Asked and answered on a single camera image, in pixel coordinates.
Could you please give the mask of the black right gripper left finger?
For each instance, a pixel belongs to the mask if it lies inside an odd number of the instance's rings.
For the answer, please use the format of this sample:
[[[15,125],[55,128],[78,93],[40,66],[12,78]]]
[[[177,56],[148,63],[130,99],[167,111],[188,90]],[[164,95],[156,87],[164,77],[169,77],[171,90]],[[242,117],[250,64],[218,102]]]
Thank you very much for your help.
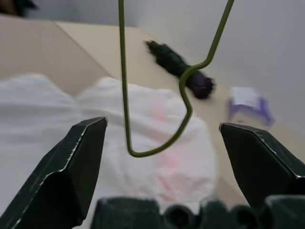
[[[86,219],[108,120],[74,125],[38,163],[0,216],[0,229],[73,229]]]

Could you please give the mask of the black rolled cloth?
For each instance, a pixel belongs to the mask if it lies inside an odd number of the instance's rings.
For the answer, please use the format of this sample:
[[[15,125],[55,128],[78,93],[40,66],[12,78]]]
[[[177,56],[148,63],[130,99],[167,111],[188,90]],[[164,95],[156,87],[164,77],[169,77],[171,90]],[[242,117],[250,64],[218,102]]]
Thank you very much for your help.
[[[168,73],[180,79],[183,73],[190,68],[184,59],[175,53],[168,45],[159,44],[155,41],[145,42],[148,51],[155,57],[155,62]],[[214,81],[201,71],[195,71],[186,81],[193,95],[198,99],[210,97],[214,88]]]

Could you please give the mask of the white and purple box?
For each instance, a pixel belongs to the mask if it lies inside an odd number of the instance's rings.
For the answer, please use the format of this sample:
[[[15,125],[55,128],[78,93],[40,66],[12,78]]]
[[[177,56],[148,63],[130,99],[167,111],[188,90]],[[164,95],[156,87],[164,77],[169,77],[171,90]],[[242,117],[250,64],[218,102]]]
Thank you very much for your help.
[[[255,89],[232,87],[227,107],[227,121],[268,130],[275,123],[269,102]]]

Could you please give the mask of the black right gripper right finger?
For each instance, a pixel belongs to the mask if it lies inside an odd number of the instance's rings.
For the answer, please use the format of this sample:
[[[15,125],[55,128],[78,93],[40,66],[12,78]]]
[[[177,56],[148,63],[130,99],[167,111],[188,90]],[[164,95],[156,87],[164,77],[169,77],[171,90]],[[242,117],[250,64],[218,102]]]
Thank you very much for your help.
[[[221,123],[219,131],[251,207],[261,207],[272,195],[305,195],[305,164],[269,132],[233,123]]]

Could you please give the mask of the dark object at edge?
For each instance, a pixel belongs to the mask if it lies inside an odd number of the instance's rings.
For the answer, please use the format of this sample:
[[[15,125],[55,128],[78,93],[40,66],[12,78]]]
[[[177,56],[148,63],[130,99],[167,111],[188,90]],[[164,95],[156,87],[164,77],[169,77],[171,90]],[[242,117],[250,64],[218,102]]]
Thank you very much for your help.
[[[30,10],[37,10],[33,0],[0,0],[0,14],[26,17]]]

